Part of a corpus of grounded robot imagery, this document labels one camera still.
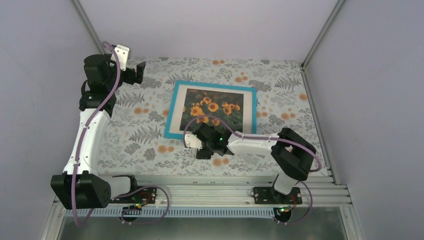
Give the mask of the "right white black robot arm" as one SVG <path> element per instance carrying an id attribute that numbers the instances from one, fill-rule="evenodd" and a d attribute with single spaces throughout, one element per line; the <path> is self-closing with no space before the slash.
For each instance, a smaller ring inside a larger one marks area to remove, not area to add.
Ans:
<path id="1" fill-rule="evenodd" d="M 296 183 L 305 181 L 312 172 L 317 150 L 290 128 L 278 133 L 247 134 L 232 129 L 219 131 L 205 123 L 198 123 L 183 135 L 187 148 L 197 150 L 197 159 L 210 159 L 212 155 L 252 154 L 272 157 L 281 171 L 275 178 L 270 195 L 274 202 L 284 203 Z"/>

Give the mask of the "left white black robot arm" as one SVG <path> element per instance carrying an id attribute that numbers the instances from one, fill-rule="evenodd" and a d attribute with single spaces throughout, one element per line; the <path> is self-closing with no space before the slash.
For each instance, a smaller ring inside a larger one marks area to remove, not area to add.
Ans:
<path id="1" fill-rule="evenodd" d="M 143 61 L 135 68 L 128 67 L 118 72 L 111 54 L 94 54 L 84 59 L 86 81 L 81 86 L 77 137 L 62 173 L 53 175 L 50 181 L 52 190 L 65 209 L 105 208 L 116 196 L 128 203 L 139 197 L 140 190 L 133 176 L 99 176 L 100 148 L 117 102 L 116 95 L 113 94 L 100 110 L 97 107 L 113 89 L 117 75 L 120 76 L 119 86 L 123 83 L 141 84 L 145 67 L 146 62 Z"/>

